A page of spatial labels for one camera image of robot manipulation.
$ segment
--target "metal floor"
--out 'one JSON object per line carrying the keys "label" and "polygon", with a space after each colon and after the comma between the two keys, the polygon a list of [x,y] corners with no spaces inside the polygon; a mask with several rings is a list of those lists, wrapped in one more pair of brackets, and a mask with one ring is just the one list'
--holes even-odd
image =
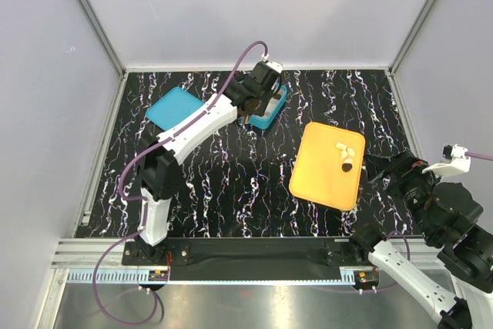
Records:
{"label": "metal floor", "polygon": [[[444,271],[428,275],[453,290]],[[391,284],[383,277],[381,286]],[[141,321],[153,308],[151,297],[132,292],[114,298],[132,286],[99,286],[109,312],[127,321]],[[349,287],[262,287],[169,285],[158,291],[165,307],[143,328],[328,328],[432,329],[437,325],[401,287],[360,296]],[[67,284],[54,328],[121,328],[98,312],[90,284]]]}

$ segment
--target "white enclosure wall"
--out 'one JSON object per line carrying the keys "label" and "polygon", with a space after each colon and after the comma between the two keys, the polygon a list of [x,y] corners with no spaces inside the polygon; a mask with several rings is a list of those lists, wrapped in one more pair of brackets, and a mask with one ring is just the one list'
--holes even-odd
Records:
{"label": "white enclosure wall", "polygon": [[76,0],[0,0],[0,317],[32,327],[118,76]]}
{"label": "white enclosure wall", "polygon": [[285,66],[388,66],[425,0],[90,1],[126,67],[187,69],[257,39]]}
{"label": "white enclosure wall", "polygon": [[[493,0],[438,0],[397,71],[425,159],[438,161],[444,143],[493,155]],[[493,231],[493,163],[473,159],[461,181],[485,208]]]}

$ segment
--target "blue tray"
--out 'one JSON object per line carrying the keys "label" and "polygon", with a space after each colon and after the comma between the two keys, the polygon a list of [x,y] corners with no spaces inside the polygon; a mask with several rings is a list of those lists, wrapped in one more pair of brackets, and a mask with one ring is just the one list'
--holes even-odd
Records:
{"label": "blue tray", "polygon": [[181,88],[171,89],[146,112],[146,117],[161,130],[167,131],[204,105],[200,99]]}

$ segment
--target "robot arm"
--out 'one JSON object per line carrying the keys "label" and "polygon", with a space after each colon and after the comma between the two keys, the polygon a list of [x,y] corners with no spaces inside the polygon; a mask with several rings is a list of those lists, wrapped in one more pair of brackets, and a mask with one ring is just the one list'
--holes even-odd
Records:
{"label": "robot arm", "polygon": [[441,312],[456,305],[455,294],[436,284],[402,256],[389,240],[384,240],[368,254],[368,260],[401,285],[431,316],[440,323]]}
{"label": "robot arm", "polygon": [[458,294],[465,300],[422,274],[390,242],[373,238],[368,244],[372,238],[363,230],[351,237],[367,259],[406,289],[440,328],[486,328],[493,320],[493,236],[476,225],[483,208],[462,184],[440,183],[442,177],[469,170],[466,152],[445,146],[448,162],[432,166],[409,152],[391,159],[365,158],[369,180],[389,176],[387,190],[405,201],[426,244],[443,248],[438,258],[456,278]]}
{"label": "robot arm", "polygon": [[241,76],[239,81],[232,79],[224,94],[212,95],[204,106],[172,129],[157,138],[142,137],[145,147],[173,137],[139,163],[141,193],[147,200],[142,204],[142,233],[136,241],[148,257],[167,236],[171,199],[184,183],[183,161],[205,139],[239,117],[247,122],[252,115],[267,114],[271,100],[278,98],[280,87],[276,81],[282,70],[279,63],[258,62],[250,74]]}
{"label": "robot arm", "polygon": [[[210,97],[206,106],[216,98],[216,94]],[[158,141],[164,140],[167,136],[172,135],[186,127],[188,123],[193,121],[203,109],[198,109],[179,125],[173,127],[169,132],[158,135]],[[234,122],[238,118],[237,107],[231,104],[231,100],[226,96],[220,96],[213,108],[200,118],[200,123],[191,126],[183,135],[177,136],[175,140],[164,144],[163,148],[167,152],[173,151],[174,158],[178,166],[182,166],[185,158],[200,145],[205,139],[214,134],[223,126]],[[140,226],[146,223],[143,232],[140,234],[144,242],[151,246],[157,245],[166,238],[168,234],[168,214],[169,205],[172,197],[166,199],[155,200],[147,186],[141,187],[142,195],[149,201],[147,203],[146,218],[141,217]],[[142,204],[142,215],[145,214],[145,202]]]}

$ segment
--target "black marble table surface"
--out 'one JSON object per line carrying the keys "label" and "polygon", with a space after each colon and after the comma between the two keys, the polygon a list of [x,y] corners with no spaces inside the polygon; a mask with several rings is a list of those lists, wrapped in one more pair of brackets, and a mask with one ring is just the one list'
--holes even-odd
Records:
{"label": "black marble table surface", "polygon": [[[136,231],[139,202],[122,202],[116,187],[124,166],[137,154],[143,130],[159,133],[146,118],[147,109],[176,86],[205,101],[227,75],[129,74],[89,225],[80,226],[77,237],[122,237]],[[169,236],[338,236],[365,223],[386,233],[417,233],[404,204],[392,200],[382,184],[370,185],[364,169],[357,206],[348,212],[299,200],[288,189],[304,127],[312,121],[363,134],[366,153],[390,156],[407,148],[384,71],[287,71],[284,78],[287,101],[269,129],[233,123],[186,159],[186,184],[172,201]],[[139,194],[135,172],[126,185],[131,195]]]}

